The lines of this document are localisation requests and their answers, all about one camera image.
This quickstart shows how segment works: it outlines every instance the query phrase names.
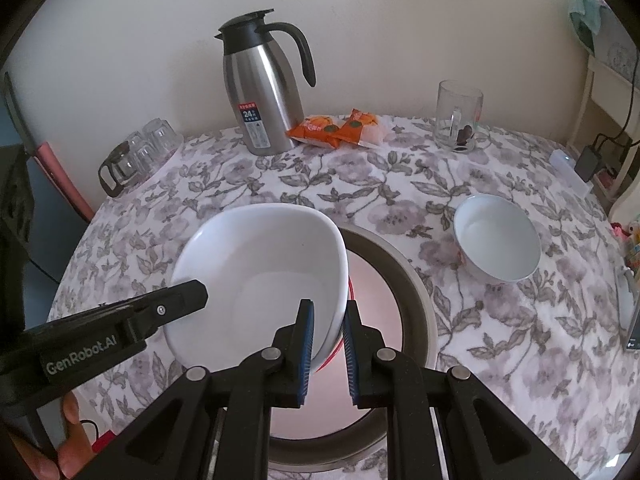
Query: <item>stainless steel carafe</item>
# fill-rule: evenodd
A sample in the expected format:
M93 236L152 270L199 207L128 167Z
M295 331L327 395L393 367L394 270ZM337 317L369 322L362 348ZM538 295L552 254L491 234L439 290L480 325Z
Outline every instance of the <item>stainless steel carafe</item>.
M264 23L273 9L237 16L220 27L224 42L223 71L226 93L244 135L255 155L275 155L296 144L287 131L304 118L291 65L271 36L274 30L290 34L302 59L302 73L310 86L316 72L309 45L299 28L290 23Z

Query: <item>cable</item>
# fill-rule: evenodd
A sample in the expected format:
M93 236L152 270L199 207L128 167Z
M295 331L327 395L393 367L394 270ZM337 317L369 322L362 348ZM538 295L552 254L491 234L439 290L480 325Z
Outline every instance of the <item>cable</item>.
M93 425L93 427L95 429L95 439L98 440L100 438L100 430L98 429L98 425L94 421L89 420L88 418L84 418L83 420L80 421L80 424L91 424L91 425Z
M630 102L629 102L629 112L626 115L625 125L622 126L622 129L620 130L620 133L617 134L615 137L609 137L606 134L598 134L596 136L596 138L593 140L593 143L591 144L591 147L597 152L599 152L602 149L602 146L604 145L605 142L607 142L607 140L609 140L610 142L613 142L614 144L616 144L618 146L622 146L623 148L626 148L626 144L621 144L620 142L616 142L616 141L622 136L622 134L625 133L626 127L629 125L629 121L631 119L631 110L634 107L634 94L636 93L635 92L635 89L636 89L635 84L636 84L636 72L638 71L638 61L640 61L640 50L638 48L636 48L636 64L634 65L634 73L631 76L631 99L630 99ZM602 142L596 148L596 143L598 142L598 139L600 137L604 137L604 139L602 139ZM640 140L636 141L635 143L633 143L629 147L632 148L633 146L635 146L639 142L640 142Z
M38 269L41 273L43 273L45 276L47 276L52 282L55 282L57 285L60 284L60 282L56 278L51 276L46 270L44 270L41 266L39 266L31 258L29 258L29 261L36 267L36 269Z

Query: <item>brown object in mug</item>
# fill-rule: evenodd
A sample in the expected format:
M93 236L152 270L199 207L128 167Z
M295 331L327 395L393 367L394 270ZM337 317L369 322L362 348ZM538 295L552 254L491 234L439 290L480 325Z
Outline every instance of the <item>brown object in mug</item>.
M461 130L458 130L458 136L456 137L456 145L457 146L466 146L466 142L473 137L474 130L468 124Z

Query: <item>black handle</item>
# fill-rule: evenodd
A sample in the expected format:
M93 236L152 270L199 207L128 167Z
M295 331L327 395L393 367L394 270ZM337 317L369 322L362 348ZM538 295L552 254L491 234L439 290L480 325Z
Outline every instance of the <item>black handle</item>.
M109 170L109 174L111 175L111 178L115 182L114 187L109 187L109 184L107 184L102 178L102 175L100 174L100 172L102 171L102 168L107 168L107 170ZM100 185L102 186L102 189L104 190L104 192L112 198L116 198L120 193L122 193L122 190L124 189L124 186L121 183L119 183L116 180L116 177L113 175L113 167L111 166L111 163L108 160L105 160L100 165L100 168L98 168L98 179L100 180Z
M273 30L281 30L289 34L295 41L300 51L300 59L302 61L302 73L305 76L306 82L309 86L316 86L316 69L314 68L314 60L311 57L311 49L306 42L305 35L295 25L284 22L267 23L266 25L260 25L256 29L258 33L271 32Z

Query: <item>glass mug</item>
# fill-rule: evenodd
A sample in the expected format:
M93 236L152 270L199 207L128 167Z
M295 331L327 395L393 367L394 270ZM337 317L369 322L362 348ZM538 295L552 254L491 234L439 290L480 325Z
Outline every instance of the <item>glass mug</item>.
M118 144L98 168L98 179L104 192L117 197L124 190L137 181L138 167L132 156L127 140ZM102 168L106 168L113 179L114 186L110 186L102 177Z
M442 81L438 86L433 130L436 144L452 152L465 153L474 149L483 99L478 88L451 79Z

